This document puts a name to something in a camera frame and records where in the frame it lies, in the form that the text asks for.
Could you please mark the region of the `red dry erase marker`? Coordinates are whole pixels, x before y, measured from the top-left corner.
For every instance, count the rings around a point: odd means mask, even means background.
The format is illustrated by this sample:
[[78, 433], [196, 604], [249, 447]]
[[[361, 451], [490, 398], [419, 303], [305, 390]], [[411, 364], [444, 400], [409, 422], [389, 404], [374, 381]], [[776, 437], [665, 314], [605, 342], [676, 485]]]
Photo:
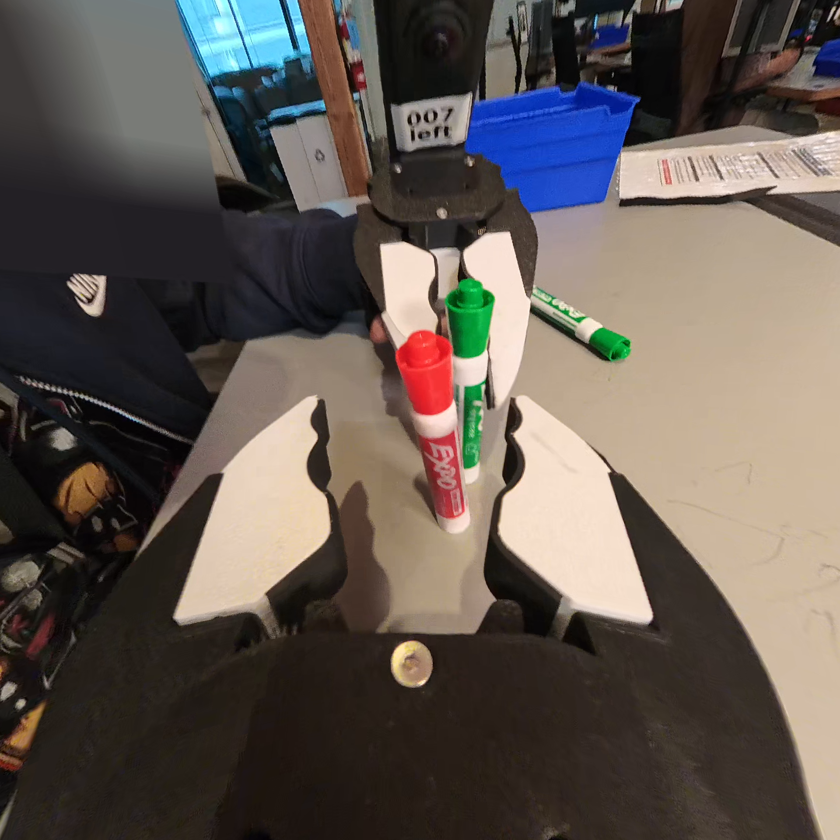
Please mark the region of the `red dry erase marker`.
[[413, 332], [395, 352], [438, 526], [462, 533], [470, 525], [466, 475], [455, 404], [454, 352], [441, 335]]

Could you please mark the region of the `wooden post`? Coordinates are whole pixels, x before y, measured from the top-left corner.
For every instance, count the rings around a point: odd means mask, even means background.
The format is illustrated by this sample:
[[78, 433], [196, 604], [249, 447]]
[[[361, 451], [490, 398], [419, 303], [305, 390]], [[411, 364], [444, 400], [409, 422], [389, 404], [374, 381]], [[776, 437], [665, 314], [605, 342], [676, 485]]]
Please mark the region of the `wooden post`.
[[367, 196], [371, 164], [351, 91], [334, 3], [300, 1], [299, 8], [344, 184], [349, 196]]

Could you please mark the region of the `white recycling bin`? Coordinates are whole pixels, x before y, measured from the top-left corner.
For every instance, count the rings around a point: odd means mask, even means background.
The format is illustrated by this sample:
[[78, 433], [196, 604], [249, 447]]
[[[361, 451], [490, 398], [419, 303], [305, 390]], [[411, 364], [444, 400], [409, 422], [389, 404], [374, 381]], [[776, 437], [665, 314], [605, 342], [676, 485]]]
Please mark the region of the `white recycling bin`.
[[277, 108], [266, 122], [298, 211], [349, 197], [323, 100]]

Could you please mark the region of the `blue plastic bin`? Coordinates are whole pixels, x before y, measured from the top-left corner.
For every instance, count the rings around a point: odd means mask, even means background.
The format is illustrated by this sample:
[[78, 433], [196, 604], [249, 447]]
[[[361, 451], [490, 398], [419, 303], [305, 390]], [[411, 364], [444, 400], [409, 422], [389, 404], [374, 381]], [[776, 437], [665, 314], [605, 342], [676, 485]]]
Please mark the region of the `blue plastic bin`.
[[639, 99], [580, 82], [475, 105], [465, 149], [500, 167], [531, 213], [606, 199]]

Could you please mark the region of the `green dry erase marker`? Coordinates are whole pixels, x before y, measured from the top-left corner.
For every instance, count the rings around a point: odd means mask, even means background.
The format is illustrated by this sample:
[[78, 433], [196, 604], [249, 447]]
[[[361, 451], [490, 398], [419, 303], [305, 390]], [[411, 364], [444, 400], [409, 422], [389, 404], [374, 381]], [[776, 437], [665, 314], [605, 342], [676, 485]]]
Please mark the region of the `green dry erase marker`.
[[448, 336], [453, 349], [455, 404], [465, 483], [480, 476], [486, 389], [489, 366], [493, 294], [474, 279], [461, 280], [447, 294]]
[[532, 314], [586, 345], [606, 361], [622, 361], [632, 351], [629, 338], [605, 328], [600, 322], [546, 290], [534, 287], [530, 305]]

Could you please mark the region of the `printed paper sheet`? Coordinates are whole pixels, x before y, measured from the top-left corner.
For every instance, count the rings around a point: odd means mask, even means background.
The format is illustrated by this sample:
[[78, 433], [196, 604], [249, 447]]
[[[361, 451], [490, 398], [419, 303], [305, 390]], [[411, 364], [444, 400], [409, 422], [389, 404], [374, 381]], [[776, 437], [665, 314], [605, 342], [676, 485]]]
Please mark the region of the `printed paper sheet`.
[[787, 140], [625, 151], [618, 166], [618, 198], [625, 203], [838, 189], [838, 131]]

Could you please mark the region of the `dark zip jacket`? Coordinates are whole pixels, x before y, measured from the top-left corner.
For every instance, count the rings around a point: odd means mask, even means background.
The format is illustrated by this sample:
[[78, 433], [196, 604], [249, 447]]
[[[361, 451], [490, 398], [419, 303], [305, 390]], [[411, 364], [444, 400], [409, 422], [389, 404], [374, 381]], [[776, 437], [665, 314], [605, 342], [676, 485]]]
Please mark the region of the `dark zip jacket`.
[[195, 291], [162, 280], [3, 271], [2, 368], [190, 444], [214, 399], [188, 354], [217, 341]]

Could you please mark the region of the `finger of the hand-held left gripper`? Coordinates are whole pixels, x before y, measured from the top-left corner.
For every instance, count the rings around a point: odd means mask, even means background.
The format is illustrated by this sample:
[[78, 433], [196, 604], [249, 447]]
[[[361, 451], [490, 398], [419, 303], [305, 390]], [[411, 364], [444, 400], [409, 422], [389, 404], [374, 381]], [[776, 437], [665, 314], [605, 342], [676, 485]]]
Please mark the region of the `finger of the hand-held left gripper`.
[[435, 255], [401, 241], [380, 244], [380, 261], [384, 293], [381, 318], [391, 346], [400, 349], [418, 331], [440, 334]]
[[526, 292], [512, 238], [484, 234], [463, 251], [467, 277], [495, 298], [488, 341], [490, 407], [509, 398], [522, 362], [530, 318]]

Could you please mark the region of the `red fire extinguisher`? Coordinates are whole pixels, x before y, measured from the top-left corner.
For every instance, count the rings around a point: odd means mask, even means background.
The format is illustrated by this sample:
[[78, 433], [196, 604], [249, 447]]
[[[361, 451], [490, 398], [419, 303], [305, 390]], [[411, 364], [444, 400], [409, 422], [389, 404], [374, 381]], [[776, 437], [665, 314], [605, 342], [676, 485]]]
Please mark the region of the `red fire extinguisher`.
[[350, 69], [354, 88], [357, 92], [364, 93], [367, 91], [368, 84], [361, 53], [361, 36], [352, 2], [339, 3], [338, 22], [344, 58]]

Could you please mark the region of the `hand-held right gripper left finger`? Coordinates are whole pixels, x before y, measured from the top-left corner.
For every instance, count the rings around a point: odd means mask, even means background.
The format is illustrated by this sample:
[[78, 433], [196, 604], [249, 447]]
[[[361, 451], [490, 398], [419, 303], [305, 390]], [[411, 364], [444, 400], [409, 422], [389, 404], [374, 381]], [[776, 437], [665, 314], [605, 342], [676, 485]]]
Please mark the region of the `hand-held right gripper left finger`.
[[308, 396], [267, 426], [224, 469], [174, 609], [180, 626], [238, 614], [267, 634], [305, 623], [348, 573], [338, 505], [329, 491], [326, 404]]

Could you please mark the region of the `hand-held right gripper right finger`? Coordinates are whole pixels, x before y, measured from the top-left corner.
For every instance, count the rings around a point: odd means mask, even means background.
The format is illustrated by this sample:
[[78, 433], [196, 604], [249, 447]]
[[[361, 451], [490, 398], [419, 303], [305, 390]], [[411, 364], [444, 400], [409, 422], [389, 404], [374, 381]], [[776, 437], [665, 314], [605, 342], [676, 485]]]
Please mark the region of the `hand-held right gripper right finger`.
[[651, 627], [655, 615], [612, 469], [528, 396], [512, 397], [503, 488], [493, 503], [486, 583], [525, 634], [560, 634], [578, 615]]

